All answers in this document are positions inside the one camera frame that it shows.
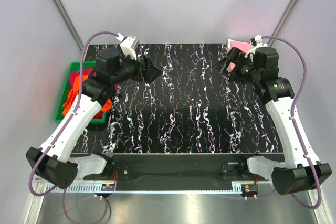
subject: green bin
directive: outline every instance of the green bin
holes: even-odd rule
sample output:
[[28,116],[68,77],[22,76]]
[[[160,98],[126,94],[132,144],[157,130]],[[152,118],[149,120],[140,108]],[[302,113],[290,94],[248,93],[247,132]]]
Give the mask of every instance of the green bin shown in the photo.
[[[83,64],[83,69],[87,69],[90,67],[94,67],[96,65],[95,61],[85,61]],[[61,98],[59,100],[58,106],[57,106],[57,110],[56,110],[56,114],[54,117],[55,122],[59,123],[63,120],[64,116],[62,115],[62,111],[63,111],[63,104],[67,101],[68,99],[68,94],[71,88],[70,82],[69,82],[69,78],[70,78],[70,73],[72,71],[76,71],[79,72],[79,62],[73,62],[70,64],[70,68],[69,68],[69,72],[67,75],[67,79],[66,82],[64,84],[63,87],[63,91],[62,91],[62,95]],[[99,124],[99,123],[105,123],[106,121],[106,112],[103,112],[103,116],[102,118],[99,119],[92,119],[90,121],[90,123],[95,123],[95,124]]]

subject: orange cloth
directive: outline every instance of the orange cloth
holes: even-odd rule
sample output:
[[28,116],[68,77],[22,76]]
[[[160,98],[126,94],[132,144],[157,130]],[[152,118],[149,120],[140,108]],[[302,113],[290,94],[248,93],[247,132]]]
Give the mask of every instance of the orange cloth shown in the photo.
[[[88,79],[88,77],[89,77],[88,75],[84,75],[84,76],[83,76],[83,81],[86,81],[86,80]],[[63,104],[63,108],[64,108],[64,110],[63,110],[63,112],[62,112],[62,115],[63,115],[63,116],[66,116],[66,114],[68,114],[68,112],[69,112],[69,110],[70,110],[72,104],[73,104],[74,101],[75,101],[76,96],[78,95],[78,91],[79,91],[79,83],[80,83],[80,82],[79,82],[79,76],[77,76],[77,77],[75,78],[73,88],[70,89],[70,91],[69,91],[69,94],[68,94],[68,100],[66,101],[66,103]],[[112,101],[111,101],[111,99],[109,99],[109,100],[105,103],[104,107],[101,108],[100,111],[101,111],[101,112],[106,112],[106,111],[110,110],[111,108],[112,108]]]

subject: marble pattern tabletop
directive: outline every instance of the marble pattern tabletop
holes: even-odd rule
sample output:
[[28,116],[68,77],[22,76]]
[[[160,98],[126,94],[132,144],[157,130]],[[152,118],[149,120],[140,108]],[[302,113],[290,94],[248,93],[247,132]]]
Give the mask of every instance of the marble pattern tabletop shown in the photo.
[[[116,45],[91,45],[86,60]],[[225,44],[139,45],[163,70],[153,84],[119,85],[105,124],[90,124],[73,152],[282,152],[274,124],[251,85],[228,82],[211,65]]]

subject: wall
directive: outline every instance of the wall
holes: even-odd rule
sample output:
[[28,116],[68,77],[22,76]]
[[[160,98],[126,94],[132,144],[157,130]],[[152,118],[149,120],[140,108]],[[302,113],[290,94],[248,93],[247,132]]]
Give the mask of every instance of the wall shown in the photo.
[[51,0],[0,0],[1,223],[22,223],[31,171],[25,154],[56,128],[53,113],[79,49]]
[[[307,83],[298,110],[312,147],[333,169],[334,174],[322,188],[336,221],[335,11],[335,0],[299,0],[279,36],[294,43],[307,62]],[[298,56],[281,42],[274,47],[280,55],[280,75],[288,78],[297,91],[302,79]]]
[[[85,41],[112,30],[142,43],[223,42],[271,34],[289,0],[62,0]],[[108,36],[97,43],[111,42]]]

